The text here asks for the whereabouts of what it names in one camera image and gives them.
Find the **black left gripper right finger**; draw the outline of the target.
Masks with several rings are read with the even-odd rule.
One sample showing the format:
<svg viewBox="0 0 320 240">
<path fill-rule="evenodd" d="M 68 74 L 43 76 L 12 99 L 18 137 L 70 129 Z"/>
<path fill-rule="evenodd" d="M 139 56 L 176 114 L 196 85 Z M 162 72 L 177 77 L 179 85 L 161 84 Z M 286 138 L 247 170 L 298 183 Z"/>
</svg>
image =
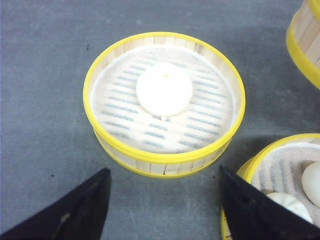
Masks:
<svg viewBox="0 0 320 240">
<path fill-rule="evenodd" d="M 234 240 L 318 240 L 320 229 L 219 167 L 221 204 Z"/>
</svg>

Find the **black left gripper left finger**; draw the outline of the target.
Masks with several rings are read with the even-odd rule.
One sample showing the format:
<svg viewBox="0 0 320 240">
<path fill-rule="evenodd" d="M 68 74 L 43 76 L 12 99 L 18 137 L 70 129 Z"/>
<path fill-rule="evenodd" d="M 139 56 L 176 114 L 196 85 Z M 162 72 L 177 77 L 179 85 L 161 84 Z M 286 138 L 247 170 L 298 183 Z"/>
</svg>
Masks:
<svg viewBox="0 0 320 240">
<path fill-rule="evenodd" d="M 111 193 L 103 168 L 61 199 L 0 235 L 2 240 L 99 240 Z"/>
</svg>

